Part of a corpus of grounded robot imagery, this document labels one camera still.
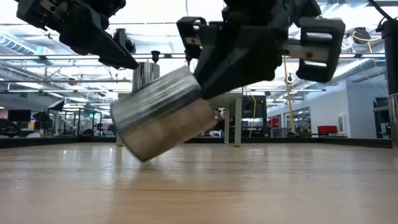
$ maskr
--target ceiling pipe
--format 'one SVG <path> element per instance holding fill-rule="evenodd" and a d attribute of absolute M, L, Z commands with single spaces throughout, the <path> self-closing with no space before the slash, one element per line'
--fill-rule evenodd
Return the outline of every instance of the ceiling pipe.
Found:
<path fill-rule="evenodd" d="M 13 66 L 13 65 L 9 65 L 8 63 L 6 63 L 6 62 L 0 62 L 0 65 L 2 65 L 2 66 L 5 66 L 5 67 L 7 67 L 8 69 L 10 69 L 11 71 L 13 71 L 13 72 L 15 72 L 15 74 L 17 75 L 17 74 L 19 74 L 19 75 L 22 75 L 23 77 L 26 77 L 26 78 L 39 78 L 39 79 L 41 79 L 41 80 L 39 80 L 39 81 L 43 81 L 42 79 L 43 79 L 43 76 L 41 76 L 41 75 L 38 75 L 38 74 L 36 74 L 36 73 L 34 73 L 34 72 L 30 72 L 30 71 L 27 71 L 27 70 L 24 70 L 24 69 L 21 69 L 21 68 L 19 68 L 19 67 L 15 67 L 15 66 Z M 7 75 L 10 75 L 10 74 L 13 74 L 12 72 L 9 72 L 8 74 L 6 74 L 6 73 L 4 73 L 5 72 L 5 70 L 4 69 L 0 69 L 0 73 L 2 73 L 4 76 L 7 76 Z M 29 81 L 29 80 L 19 80 L 18 82 L 26 82 L 26 81 Z M 62 84 L 62 83 L 55 83 L 55 84 L 53 84 L 54 86 L 56 86 L 56 87 L 58 87 L 58 88 L 60 88 L 60 89 L 63 89 L 63 90 L 67 90 L 68 89 L 68 84 Z"/>
<path fill-rule="evenodd" d="M 0 83 L 131 83 L 131 80 L 0 80 Z"/>

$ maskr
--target metal bar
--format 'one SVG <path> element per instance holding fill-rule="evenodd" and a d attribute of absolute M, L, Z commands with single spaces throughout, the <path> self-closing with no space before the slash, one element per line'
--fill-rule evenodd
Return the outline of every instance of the metal bar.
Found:
<path fill-rule="evenodd" d="M 131 80 L 0 80 L 0 83 L 131 83 Z"/>
<path fill-rule="evenodd" d="M 229 108 L 230 108 L 230 106 L 228 106 L 225 109 L 225 116 L 224 116 L 224 143 L 225 144 L 229 144 L 229 120 L 231 119 Z"/>
<path fill-rule="evenodd" d="M 175 22 L 113 22 L 109 24 L 111 25 L 123 25 L 123 26 L 128 26 L 128 25 L 175 25 Z M 3 23 L 0 24 L 0 26 L 31 26 L 30 24 L 27 23 Z"/>
<path fill-rule="evenodd" d="M 102 125 L 102 112 L 99 112 L 99 123 L 101 124 L 101 127 L 99 129 L 99 136 L 102 137 L 102 132 L 103 132 L 103 129 L 102 129 L 102 127 L 103 127 L 103 125 Z"/>
<path fill-rule="evenodd" d="M 132 54 L 136 59 L 151 59 L 151 54 Z M 0 60 L 42 60 L 45 57 L 47 60 L 98 60 L 96 55 L 0 55 Z M 384 54 L 340 54 L 340 58 L 384 58 Z M 162 53 L 159 58 L 176 59 L 185 58 L 184 53 Z"/>
<path fill-rule="evenodd" d="M 80 134 L 80 116 L 81 116 L 81 109 L 79 108 L 79 118 L 77 119 L 77 135 Z"/>
<path fill-rule="evenodd" d="M 374 113 L 375 112 L 382 112 L 382 111 L 386 111 L 386 110 L 388 110 L 388 106 L 380 106 L 380 107 L 374 108 L 373 112 Z"/>
<path fill-rule="evenodd" d="M 173 57 L 173 58 L 163 58 L 162 60 L 176 60 L 176 59 L 183 59 L 183 57 Z M 350 63 L 356 61 L 357 58 L 340 58 L 339 63 Z M 287 63 L 298 63 L 299 59 L 298 58 L 286 58 Z M 31 64 L 31 65 L 21 65 L 21 64 L 15 64 L 15 63 L 9 63 L 10 65 L 18 68 L 82 68 L 82 67 L 95 67 L 95 68 L 100 68 L 100 67 L 105 67 L 105 65 L 97 63 L 97 64 L 53 64 L 53 65 L 41 65 L 41 64 Z"/>
<path fill-rule="evenodd" d="M 242 98 L 235 100 L 235 138 L 234 147 L 240 147 L 242 141 Z"/>
<path fill-rule="evenodd" d="M 295 58 L 307 58 L 311 60 L 315 58 L 318 62 L 325 62 L 328 60 L 328 49 L 323 49 L 321 47 L 303 47 L 301 45 L 294 44 L 285 44 L 282 48 L 288 51 L 289 56 Z M 312 56 L 310 58 L 307 57 L 307 53 L 310 52 Z"/>

